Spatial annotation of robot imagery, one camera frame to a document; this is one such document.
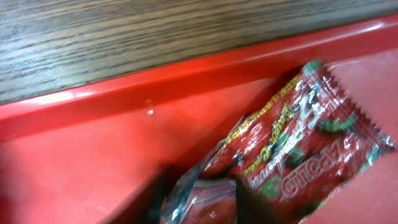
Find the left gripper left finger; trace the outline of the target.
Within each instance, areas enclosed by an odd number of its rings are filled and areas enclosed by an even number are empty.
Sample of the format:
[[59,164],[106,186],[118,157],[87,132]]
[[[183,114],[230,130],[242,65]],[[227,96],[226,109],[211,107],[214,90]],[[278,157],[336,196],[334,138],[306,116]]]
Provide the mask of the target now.
[[169,167],[156,178],[155,189],[141,215],[134,223],[180,223],[188,196],[193,188],[193,169],[184,174],[177,167]]

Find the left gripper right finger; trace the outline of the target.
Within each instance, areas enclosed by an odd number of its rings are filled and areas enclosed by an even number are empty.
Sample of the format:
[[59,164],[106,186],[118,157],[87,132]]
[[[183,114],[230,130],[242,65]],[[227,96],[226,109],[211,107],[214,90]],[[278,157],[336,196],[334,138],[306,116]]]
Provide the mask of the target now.
[[260,196],[253,193],[242,180],[236,181],[237,224],[286,224],[281,215]]

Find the red snack wrapper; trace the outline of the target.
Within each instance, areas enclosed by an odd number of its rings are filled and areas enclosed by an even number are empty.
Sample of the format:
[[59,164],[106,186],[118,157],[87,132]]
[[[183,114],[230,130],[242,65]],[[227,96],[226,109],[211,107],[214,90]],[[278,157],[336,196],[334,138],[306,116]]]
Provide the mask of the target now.
[[287,223],[300,223],[394,149],[324,64],[312,60],[192,167],[180,223],[236,223],[237,180]]

